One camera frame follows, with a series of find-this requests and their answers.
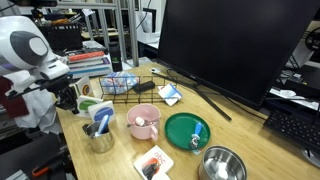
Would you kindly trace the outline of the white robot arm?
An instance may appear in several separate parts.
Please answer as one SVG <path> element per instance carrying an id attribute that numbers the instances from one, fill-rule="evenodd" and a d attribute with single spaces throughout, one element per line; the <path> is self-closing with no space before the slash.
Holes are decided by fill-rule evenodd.
<path id="1" fill-rule="evenodd" d="M 56 107 L 79 113 L 70 68 L 58 59 L 35 23 L 24 16 L 1 17 L 0 75 L 23 70 L 29 76 L 11 86 L 5 93 L 8 99 L 46 89 L 55 95 Z"/>

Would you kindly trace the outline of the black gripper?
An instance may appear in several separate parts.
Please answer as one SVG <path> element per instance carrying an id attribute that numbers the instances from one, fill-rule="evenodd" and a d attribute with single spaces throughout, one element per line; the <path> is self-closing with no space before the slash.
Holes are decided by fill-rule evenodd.
<path id="1" fill-rule="evenodd" d="M 54 93 L 59 104 L 67 103 L 73 114 L 78 114 L 76 92 L 70 86 L 72 76 L 70 74 L 58 77 L 50 82 L 49 90 Z"/>

